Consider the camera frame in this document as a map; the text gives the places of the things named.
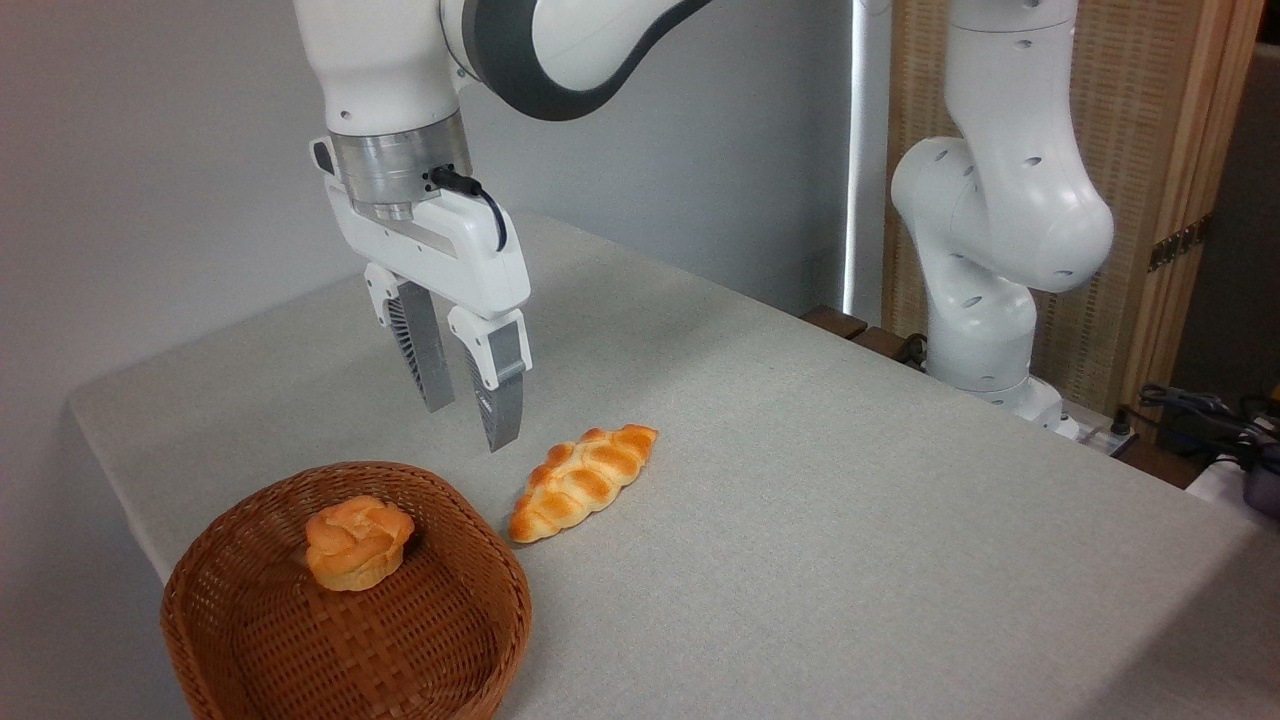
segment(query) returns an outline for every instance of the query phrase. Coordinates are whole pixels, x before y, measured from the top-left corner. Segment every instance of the black wire bundle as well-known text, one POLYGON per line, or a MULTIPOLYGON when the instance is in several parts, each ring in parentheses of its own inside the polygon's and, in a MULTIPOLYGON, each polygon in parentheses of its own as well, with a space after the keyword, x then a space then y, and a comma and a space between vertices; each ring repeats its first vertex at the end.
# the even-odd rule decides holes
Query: black wire bundle
MULTIPOLYGON (((489 205, 489 209, 493 210, 493 222, 498 227, 498 252, 502 252, 507 247, 507 222, 502 218, 502 209, 498 208, 498 202, 493 196, 485 192, 480 181, 456 172, 453 165, 435 168, 422 176, 422 179, 433 182, 444 190, 452 190, 453 192, 484 200, 489 205)), ((429 184, 426 188, 431 190, 431 186, 429 184)))
POLYGON ((1188 392, 1175 387, 1148 383, 1142 387, 1138 396, 1142 407, 1174 410, 1179 415, 1169 423, 1158 423, 1142 413, 1134 411, 1132 407, 1124 407, 1130 416, 1179 441, 1188 442, 1217 455, 1219 457, 1210 464, 1234 461, 1244 470, 1251 470, 1261 465, 1271 473, 1280 473, 1280 462, 1275 460, 1275 451, 1265 451, 1267 446, 1280 443, 1277 430, 1258 423, 1244 413, 1234 413, 1216 395, 1188 392), (1206 425, 1215 428, 1217 433, 1212 438, 1204 438, 1175 429, 1172 427, 1174 421, 1185 416, 1199 419, 1206 425))

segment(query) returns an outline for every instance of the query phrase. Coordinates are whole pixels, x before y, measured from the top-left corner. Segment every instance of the pastry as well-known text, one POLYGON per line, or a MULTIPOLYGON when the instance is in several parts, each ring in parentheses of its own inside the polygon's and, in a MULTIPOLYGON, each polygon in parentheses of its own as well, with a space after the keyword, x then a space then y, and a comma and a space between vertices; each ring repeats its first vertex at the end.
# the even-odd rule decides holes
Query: pastry
POLYGON ((413 519, 361 495, 307 521, 307 566, 332 591, 366 591, 401 566, 413 519))
POLYGON ((529 475, 529 487, 516 501, 511 539, 547 538, 608 507, 640 474, 655 439, 658 430, 627 425, 612 433, 591 429, 577 442, 550 448, 547 462, 529 475))

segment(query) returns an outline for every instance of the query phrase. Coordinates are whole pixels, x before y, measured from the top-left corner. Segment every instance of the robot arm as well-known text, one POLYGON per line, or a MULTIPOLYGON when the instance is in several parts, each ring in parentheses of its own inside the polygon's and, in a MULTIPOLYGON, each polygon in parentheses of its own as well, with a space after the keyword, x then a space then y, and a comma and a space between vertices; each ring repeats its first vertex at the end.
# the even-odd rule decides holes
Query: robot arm
POLYGON ((946 102, 964 138, 928 138, 893 174, 929 315, 931 375, 1073 434, 1029 375, 1028 287, 1089 282, 1111 211, 1085 173, 1069 105, 1076 0, 951 0, 946 102))
POLYGON ((649 49, 710 0, 443 0, 454 59, 508 105, 572 120, 604 105, 649 49))
POLYGON ((535 118, 580 118, 708 1, 294 0, 329 128, 312 155, 374 311, 435 411, 453 391, 433 293, 456 304, 490 451, 520 432, 530 286, 511 218, 468 177, 457 91, 479 79, 535 118))

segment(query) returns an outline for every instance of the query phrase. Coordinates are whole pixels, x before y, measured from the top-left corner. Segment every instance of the brown woven basket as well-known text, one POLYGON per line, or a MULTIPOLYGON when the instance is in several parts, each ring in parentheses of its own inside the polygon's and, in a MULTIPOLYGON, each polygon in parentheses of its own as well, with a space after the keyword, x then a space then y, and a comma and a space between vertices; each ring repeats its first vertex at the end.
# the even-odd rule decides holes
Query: brown woven basket
POLYGON ((436 475, 389 462, 316 468, 253 493, 187 550, 160 623, 200 719, 492 717, 532 611, 515 555, 436 475), (321 588, 303 527, 357 495, 416 527, 365 592, 321 588))

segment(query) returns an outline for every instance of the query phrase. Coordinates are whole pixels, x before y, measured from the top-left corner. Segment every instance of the gray tablecloth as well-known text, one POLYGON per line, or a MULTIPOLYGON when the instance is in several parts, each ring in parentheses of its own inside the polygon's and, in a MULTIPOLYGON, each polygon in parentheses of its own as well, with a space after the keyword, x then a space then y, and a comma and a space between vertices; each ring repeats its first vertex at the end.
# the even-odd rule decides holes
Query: gray tablecloth
POLYGON ((458 343, 458 401, 429 415, 358 278, 78 391, 160 575, 248 493, 342 460, 431 469, 503 530, 550 446, 644 423, 640 479, 517 550, 535 623, 503 716, 1280 716, 1275 538, 731 291, 517 223, 535 368, 498 454, 458 343))

